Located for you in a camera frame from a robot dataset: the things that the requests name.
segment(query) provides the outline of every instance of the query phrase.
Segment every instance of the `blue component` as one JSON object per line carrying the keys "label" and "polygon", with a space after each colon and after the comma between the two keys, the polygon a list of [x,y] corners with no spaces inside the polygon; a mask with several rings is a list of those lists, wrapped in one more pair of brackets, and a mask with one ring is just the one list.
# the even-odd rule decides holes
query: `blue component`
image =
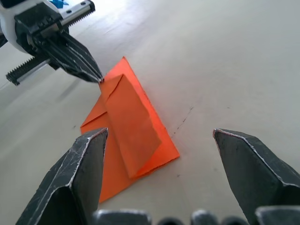
{"label": "blue component", "polygon": [[53,5],[56,6],[56,8],[63,8],[64,5],[69,5],[67,4],[64,0],[49,0]]}

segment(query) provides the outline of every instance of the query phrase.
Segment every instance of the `gray floor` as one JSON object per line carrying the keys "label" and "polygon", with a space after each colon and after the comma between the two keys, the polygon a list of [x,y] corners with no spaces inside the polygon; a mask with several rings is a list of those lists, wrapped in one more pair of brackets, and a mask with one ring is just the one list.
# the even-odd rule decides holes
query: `gray floor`
{"label": "gray floor", "polygon": [[[72,33],[104,72],[127,57],[181,153],[100,208],[144,209],[154,221],[187,222],[198,208],[243,216],[213,128],[256,135],[300,172],[299,1],[96,2]],[[16,88],[4,75],[28,56],[5,45],[0,57],[0,224],[10,225],[80,134],[99,89],[49,67]]]}

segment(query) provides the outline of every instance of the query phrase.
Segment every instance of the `folded orange paper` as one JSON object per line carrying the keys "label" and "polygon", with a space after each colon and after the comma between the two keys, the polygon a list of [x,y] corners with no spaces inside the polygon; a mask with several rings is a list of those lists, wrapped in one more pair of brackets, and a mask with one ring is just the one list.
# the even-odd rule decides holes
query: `folded orange paper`
{"label": "folded orange paper", "polygon": [[81,132],[108,128],[103,202],[180,155],[125,58],[99,86],[100,98]]}

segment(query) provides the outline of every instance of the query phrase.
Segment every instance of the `white robot part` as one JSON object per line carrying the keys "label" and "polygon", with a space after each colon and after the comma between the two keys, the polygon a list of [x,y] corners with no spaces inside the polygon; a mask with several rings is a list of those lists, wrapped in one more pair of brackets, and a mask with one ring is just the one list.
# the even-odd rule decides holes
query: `white robot part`
{"label": "white robot part", "polygon": [[11,8],[4,8],[0,4],[0,33],[3,33],[8,42],[21,52],[26,53],[26,51],[16,42],[15,15],[18,15],[41,2],[45,3],[56,12],[59,12],[58,9],[47,0],[27,0]]}

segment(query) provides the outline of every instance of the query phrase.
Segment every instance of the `robotic arm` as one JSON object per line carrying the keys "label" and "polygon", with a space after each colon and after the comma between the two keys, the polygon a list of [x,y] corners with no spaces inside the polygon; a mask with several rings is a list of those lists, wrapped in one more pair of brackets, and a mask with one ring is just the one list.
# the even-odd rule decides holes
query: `robotic arm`
{"label": "robotic arm", "polygon": [[95,11],[83,0],[64,13],[47,0],[0,0],[0,47],[7,41],[33,58],[7,74],[19,85],[32,72],[49,64],[88,82],[101,82],[103,75],[89,50],[69,35],[68,28]]}

